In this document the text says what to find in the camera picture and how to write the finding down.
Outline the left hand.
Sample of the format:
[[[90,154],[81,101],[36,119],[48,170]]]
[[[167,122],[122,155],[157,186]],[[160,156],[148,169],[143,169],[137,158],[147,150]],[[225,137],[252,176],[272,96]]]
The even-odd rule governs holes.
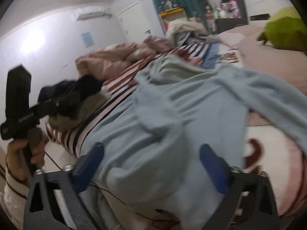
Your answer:
[[[21,183],[32,183],[37,169],[44,166],[48,136],[40,128],[17,133],[7,146],[6,166],[12,177]]]

